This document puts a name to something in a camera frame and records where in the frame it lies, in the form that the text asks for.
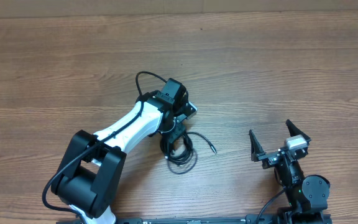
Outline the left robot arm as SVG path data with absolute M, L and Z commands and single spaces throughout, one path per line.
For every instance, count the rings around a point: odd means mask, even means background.
M 133 109 L 111 126 L 71 138 L 56 174 L 44 190 L 58 196 L 66 207 L 52 210 L 74 213 L 75 223 L 115 223 L 110 209 L 127 154 L 146 138 L 160 133 L 170 140 L 182 122 L 197 112 L 187 91 L 153 91 L 140 95 Z

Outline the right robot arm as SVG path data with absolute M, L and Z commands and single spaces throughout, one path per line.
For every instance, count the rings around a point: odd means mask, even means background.
M 308 155 L 311 138 L 298 129 L 289 119 L 286 126 L 290 137 L 276 152 L 266 153 L 253 131 L 249 131 L 251 161 L 261 162 L 263 169 L 274 169 L 275 180 L 282 187 L 256 215 L 247 215 L 250 223 L 331 223 L 328 208 L 330 182 L 322 175 L 305 176 L 299 160 Z M 273 215 L 266 209 L 282 194 L 289 206 L 277 209 Z

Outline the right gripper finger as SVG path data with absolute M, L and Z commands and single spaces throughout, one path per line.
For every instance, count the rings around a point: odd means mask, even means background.
M 251 143 L 251 161 L 257 162 L 260 161 L 260 158 L 265 155 L 265 151 L 258 142 L 253 130 L 249 130 L 249 137 Z
M 307 134 L 305 134 L 303 131 L 298 129 L 289 119 L 286 120 L 285 124 L 288 128 L 288 131 L 289 131 L 291 137 L 294 137 L 297 135 L 302 135 L 302 137 L 305 139 L 305 141 L 307 143 L 310 143 L 311 138 Z

